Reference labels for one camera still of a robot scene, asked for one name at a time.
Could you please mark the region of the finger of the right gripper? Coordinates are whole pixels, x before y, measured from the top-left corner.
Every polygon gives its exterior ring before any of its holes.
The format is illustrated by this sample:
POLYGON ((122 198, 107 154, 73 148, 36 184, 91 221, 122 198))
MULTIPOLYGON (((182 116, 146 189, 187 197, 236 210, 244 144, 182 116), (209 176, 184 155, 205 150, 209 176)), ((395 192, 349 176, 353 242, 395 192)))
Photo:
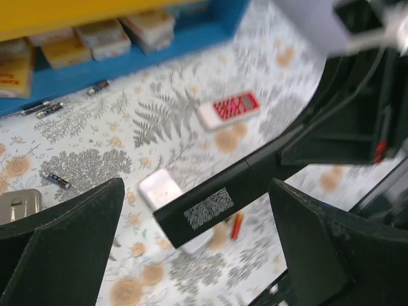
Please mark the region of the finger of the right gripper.
POLYGON ((375 48, 328 59, 302 129, 280 152, 284 165, 370 164, 389 123, 395 51, 375 48))

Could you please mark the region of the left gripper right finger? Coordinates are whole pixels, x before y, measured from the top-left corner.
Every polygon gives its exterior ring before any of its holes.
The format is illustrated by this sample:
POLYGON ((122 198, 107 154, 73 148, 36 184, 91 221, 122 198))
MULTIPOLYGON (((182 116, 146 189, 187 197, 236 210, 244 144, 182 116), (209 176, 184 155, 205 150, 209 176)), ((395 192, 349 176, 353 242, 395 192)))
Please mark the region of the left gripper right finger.
POLYGON ((270 203, 299 305, 407 305, 407 232, 279 179, 270 203))

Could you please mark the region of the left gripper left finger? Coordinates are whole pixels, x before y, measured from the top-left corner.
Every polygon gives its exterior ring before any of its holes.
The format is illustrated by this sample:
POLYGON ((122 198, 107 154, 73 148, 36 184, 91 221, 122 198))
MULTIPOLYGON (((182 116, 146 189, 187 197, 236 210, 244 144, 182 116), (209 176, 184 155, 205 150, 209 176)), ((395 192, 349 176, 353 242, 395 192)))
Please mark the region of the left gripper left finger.
POLYGON ((1 305, 95 305, 124 201, 112 178, 1 226, 1 305))

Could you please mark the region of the red battery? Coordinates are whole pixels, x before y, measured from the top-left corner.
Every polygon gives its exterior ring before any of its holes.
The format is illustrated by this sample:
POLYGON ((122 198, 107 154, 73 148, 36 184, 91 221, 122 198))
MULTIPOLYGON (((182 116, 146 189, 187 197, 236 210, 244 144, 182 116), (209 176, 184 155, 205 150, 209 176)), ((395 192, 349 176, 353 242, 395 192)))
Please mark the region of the red battery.
POLYGON ((235 220, 234 220, 234 223, 233 223, 233 228, 232 228, 232 231, 231 231, 231 239, 236 240, 238 238, 243 219, 244 219, 243 214, 237 214, 235 216, 235 220))

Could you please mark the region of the black remote control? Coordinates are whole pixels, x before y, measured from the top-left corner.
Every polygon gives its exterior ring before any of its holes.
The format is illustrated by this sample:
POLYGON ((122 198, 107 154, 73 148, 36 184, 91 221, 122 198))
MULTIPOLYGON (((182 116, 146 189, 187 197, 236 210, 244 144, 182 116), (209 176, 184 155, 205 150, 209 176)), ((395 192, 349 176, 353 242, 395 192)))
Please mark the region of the black remote control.
MULTIPOLYGON (((330 52, 327 60, 362 52, 346 54, 345 49, 346 46, 330 52)), ((370 164, 395 157, 407 138, 407 54, 402 56, 395 49, 393 50, 395 51, 393 70, 395 79, 391 87, 391 110, 387 116, 390 121, 382 129, 385 139, 378 143, 375 160, 370 164)), ((181 201, 187 207, 183 215, 194 232, 208 230, 258 199, 268 191, 272 179, 286 180, 309 165, 284 165, 281 163, 280 156, 283 147, 302 129, 303 124, 298 119, 308 105, 276 139, 183 194, 181 201)))

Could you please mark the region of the dark battery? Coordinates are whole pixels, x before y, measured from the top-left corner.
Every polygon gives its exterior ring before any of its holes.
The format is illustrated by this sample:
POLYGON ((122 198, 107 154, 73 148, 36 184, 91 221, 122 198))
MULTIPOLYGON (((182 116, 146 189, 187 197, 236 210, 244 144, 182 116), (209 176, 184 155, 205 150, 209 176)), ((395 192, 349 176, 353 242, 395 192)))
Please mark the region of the dark battery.
POLYGON ((36 117, 38 119, 42 119, 44 117, 47 117, 55 112, 58 112, 59 110, 62 110, 64 107, 64 103, 55 103, 53 105, 49 105, 46 108, 40 110, 37 114, 36 117))

